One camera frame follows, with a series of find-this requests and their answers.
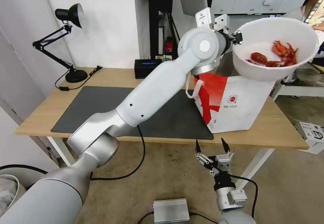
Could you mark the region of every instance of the lamp shade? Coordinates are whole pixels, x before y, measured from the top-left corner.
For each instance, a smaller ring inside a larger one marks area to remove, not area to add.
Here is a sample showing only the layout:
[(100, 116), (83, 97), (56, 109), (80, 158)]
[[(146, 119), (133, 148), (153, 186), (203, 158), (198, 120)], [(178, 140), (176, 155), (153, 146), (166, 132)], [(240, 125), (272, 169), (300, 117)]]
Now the lamp shade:
[(84, 27), (83, 9), (80, 3), (74, 4), (68, 10), (56, 9), (55, 16), (61, 21), (71, 21), (79, 28)]

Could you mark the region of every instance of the lamp base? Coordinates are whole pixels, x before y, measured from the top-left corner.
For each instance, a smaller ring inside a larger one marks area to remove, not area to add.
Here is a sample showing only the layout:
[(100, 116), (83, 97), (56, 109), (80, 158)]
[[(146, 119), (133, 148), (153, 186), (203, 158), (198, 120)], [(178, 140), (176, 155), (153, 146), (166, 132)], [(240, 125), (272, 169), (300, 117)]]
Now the lamp base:
[(83, 70), (70, 71), (66, 74), (65, 80), (69, 83), (77, 83), (87, 79), (88, 74)]

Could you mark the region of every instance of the white bowl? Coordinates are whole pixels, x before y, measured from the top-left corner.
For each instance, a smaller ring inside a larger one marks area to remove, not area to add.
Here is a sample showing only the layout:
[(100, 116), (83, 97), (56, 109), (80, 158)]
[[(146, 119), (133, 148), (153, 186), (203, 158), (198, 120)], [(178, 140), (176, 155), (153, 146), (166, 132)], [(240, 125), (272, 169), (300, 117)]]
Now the white bowl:
[[(292, 18), (271, 17), (248, 22), (239, 29), (243, 36), (241, 45), (233, 46), (233, 64), (237, 72), (254, 81), (277, 81), (312, 60), (319, 49), (316, 32), (307, 24)], [(280, 60), (272, 52), (273, 42), (287, 42), (296, 52), (297, 64), (285, 67), (265, 67), (247, 62), (251, 54), (259, 52), (268, 60)]]
[(18, 180), (18, 178), (16, 176), (13, 176), (11, 174), (2, 174), (0, 175), (0, 178), (4, 178), (4, 179), (9, 179), (9, 180), (12, 180), (12, 181), (15, 181), (17, 183), (17, 192), (15, 194), (15, 197), (13, 198), (12, 202), (10, 203), (10, 205), (7, 207), (7, 210), (12, 207), (12, 205), (14, 203), (17, 202), (17, 200), (20, 199), (20, 197), (22, 197), (22, 195), (24, 193), (26, 193), (26, 189), (24, 188), (24, 186), (22, 186)]

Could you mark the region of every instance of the table top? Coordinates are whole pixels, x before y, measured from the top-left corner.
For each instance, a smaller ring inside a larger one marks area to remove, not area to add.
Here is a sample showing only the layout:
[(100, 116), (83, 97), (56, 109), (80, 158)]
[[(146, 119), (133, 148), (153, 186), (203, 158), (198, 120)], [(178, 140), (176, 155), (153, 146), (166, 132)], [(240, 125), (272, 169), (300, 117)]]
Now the table top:
[[(93, 68), (79, 68), (88, 73)], [(136, 87), (142, 80), (135, 79), (133, 69), (102, 68), (84, 86)], [(63, 82), (62, 86), (77, 87), (80, 83)], [(193, 89), (193, 80), (189, 88)], [(54, 90), (44, 102), (17, 128), (19, 135), (69, 137), (69, 133), (51, 132), (56, 122), (82, 88), (71, 91)], [(308, 149), (307, 143), (295, 130), (275, 102), (268, 97), (254, 124), (246, 131), (214, 134), (213, 140), (199, 140), (202, 144), (221, 144), (221, 137), (229, 145), (256, 146), (263, 148)], [(141, 141), (140, 137), (123, 136), (119, 141)], [(195, 139), (170, 139), (145, 137), (145, 142), (195, 144)]]

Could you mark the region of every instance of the bag handle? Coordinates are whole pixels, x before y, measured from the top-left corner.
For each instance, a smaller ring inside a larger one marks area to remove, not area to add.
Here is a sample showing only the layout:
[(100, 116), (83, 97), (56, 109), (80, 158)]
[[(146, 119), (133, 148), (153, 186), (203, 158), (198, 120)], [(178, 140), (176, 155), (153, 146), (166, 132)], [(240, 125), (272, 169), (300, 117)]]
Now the bag handle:
[(195, 98), (198, 96), (199, 90), (200, 90), (201, 86), (204, 85), (204, 82), (202, 80), (198, 80), (196, 83), (195, 89), (193, 90), (192, 95), (190, 95), (188, 93), (190, 78), (191, 78), (191, 73), (189, 72), (189, 75), (188, 75), (187, 81), (186, 81), (186, 94), (187, 94), (188, 98)]

